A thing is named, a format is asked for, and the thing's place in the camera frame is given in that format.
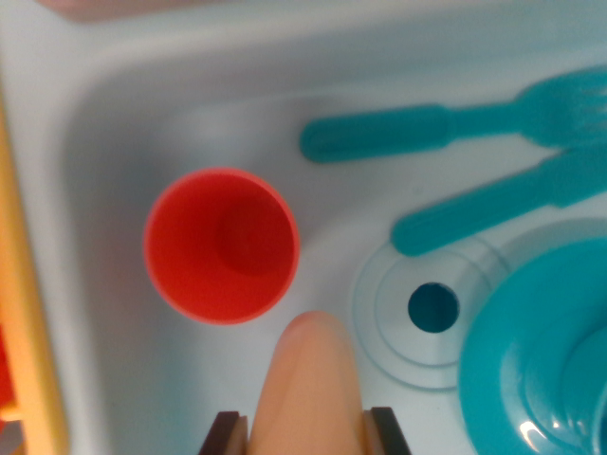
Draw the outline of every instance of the drain hole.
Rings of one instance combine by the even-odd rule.
[[[424,332],[445,332],[458,316],[457,296],[445,284],[427,282],[415,289],[409,298],[409,317]]]

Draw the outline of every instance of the plastic utensil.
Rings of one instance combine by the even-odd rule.
[[[457,138],[521,133],[571,148],[607,139],[607,66],[536,83],[512,102],[448,109],[437,104],[320,118],[305,126],[302,153],[329,163],[446,146]]]
[[[575,149],[537,167],[406,215],[392,230],[402,254],[417,256],[546,205],[565,208],[607,190],[607,147]]]
[[[234,324],[270,309],[299,260],[295,219],[261,178],[206,169],[177,180],[147,221],[144,255],[162,297],[184,315]]]
[[[607,239],[588,240],[524,265],[489,298],[460,361],[479,455],[607,453],[606,272]]]

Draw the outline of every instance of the teal utensil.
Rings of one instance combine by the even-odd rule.
[[[607,190],[607,145],[573,149],[536,168],[406,215],[392,230],[402,254],[418,256],[542,206],[565,208]]]
[[[605,455],[607,239],[547,252],[488,299],[459,397],[479,455]]]
[[[314,120],[302,153],[330,163],[446,146],[457,138],[521,133],[545,147],[607,141],[607,66],[539,82],[512,102],[451,110],[429,104]]]

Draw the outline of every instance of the sink basin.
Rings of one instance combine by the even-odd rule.
[[[607,62],[607,5],[581,1],[282,6],[251,14],[245,26],[234,18],[246,10],[209,11],[225,12],[224,28],[209,25],[204,9],[191,9],[166,13],[164,22],[138,19],[128,32],[128,23],[91,30],[88,47],[49,66],[55,81],[64,74],[70,85],[40,101],[31,147],[28,110],[14,111],[74,453],[197,453],[218,411],[254,416],[274,344],[295,316],[328,311],[356,337],[357,277],[385,247],[398,216],[552,153],[508,136],[319,165],[298,149],[308,121],[427,101],[508,99],[537,80]],[[64,40],[84,34],[61,27]],[[17,69],[5,70],[14,90],[9,108],[28,98]],[[265,179],[291,207],[302,241],[284,298],[259,318],[227,327],[174,311],[152,286],[142,256],[156,198],[185,173],[217,166]],[[563,219],[600,218],[605,208],[599,196],[568,210],[543,209],[449,247],[465,258],[449,269],[441,268],[439,252],[411,260],[404,273],[423,262],[412,291],[478,276],[464,299],[480,306],[521,260],[507,247],[513,239]],[[537,239],[534,246],[548,247]],[[409,297],[402,296],[403,308]],[[457,329],[458,339],[466,327]],[[446,342],[440,334],[405,339],[431,340],[437,350]],[[413,453],[474,453],[456,384],[433,373],[409,380],[363,343],[356,347],[365,408],[393,407]]]

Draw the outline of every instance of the cup rim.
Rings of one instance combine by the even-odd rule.
[[[224,175],[224,176],[238,177],[240,179],[247,180],[248,182],[253,183],[257,187],[259,187],[263,191],[265,191],[274,201],[276,201],[278,203],[278,205],[281,209],[281,212],[285,215],[286,220],[289,225],[289,230],[290,230],[290,234],[291,234],[290,237],[291,237],[291,241],[293,244],[293,257],[291,260],[290,268],[288,270],[288,274],[286,275],[286,277],[284,279],[283,285],[278,289],[278,291],[276,292],[276,294],[274,295],[274,297],[272,299],[268,299],[268,301],[265,305],[260,306],[256,311],[249,313],[245,316],[242,316],[240,318],[221,318],[221,319],[209,318],[209,317],[197,314],[193,311],[190,311],[190,310],[184,308],[178,301],[176,301],[173,297],[171,297],[171,295],[167,292],[167,290],[165,289],[165,286],[162,284],[161,280],[156,276],[156,274],[154,273],[154,270],[151,266],[153,261],[150,259],[150,257],[151,257],[150,251],[152,248],[152,244],[151,244],[152,236],[150,234],[151,234],[151,229],[152,229],[152,225],[153,225],[152,221],[155,219],[158,212],[164,206],[166,201],[169,200],[173,196],[173,194],[178,189],[180,189],[183,185],[186,185],[196,179],[199,179],[199,178],[202,178],[205,176],[212,176],[212,175]],[[296,275],[298,264],[299,264],[300,252],[301,252],[300,235],[299,235],[299,231],[297,229],[297,223],[295,220],[295,216],[293,215],[293,212],[291,211],[290,206],[284,200],[282,195],[280,195],[263,178],[255,175],[253,173],[249,173],[247,171],[244,171],[242,169],[237,169],[237,168],[229,168],[229,167],[203,168],[203,169],[199,169],[199,170],[196,170],[196,171],[193,171],[190,173],[186,173],[186,174],[182,175],[181,177],[177,178],[177,180],[175,180],[171,185],[169,185],[162,191],[160,196],[156,199],[156,201],[152,205],[150,211],[148,212],[148,216],[145,221],[145,228],[143,230],[143,257],[144,257],[145,267],[148,272],[147,275],[148,275],[150,281],[152,282],[152,284],[154,285],[154,288],[157,291],[157,293],[166,302],[168,302],[178,313],[182,314],[183,316],[186,316],[187,318],[190,318],[190,319],[197,320],[198,322],[208,323],[208,324],[212,324],[212,325],[234,325],[234,324],[240,324],[243,322],[247,322],[249,320],[260,317],[266,311],[268,311],[273,306],[275,306],[280,301],[280,299],[286,294],[286,291],[288,290],[288,288],[292,284],[293,280],[295,279],[295,275]]]

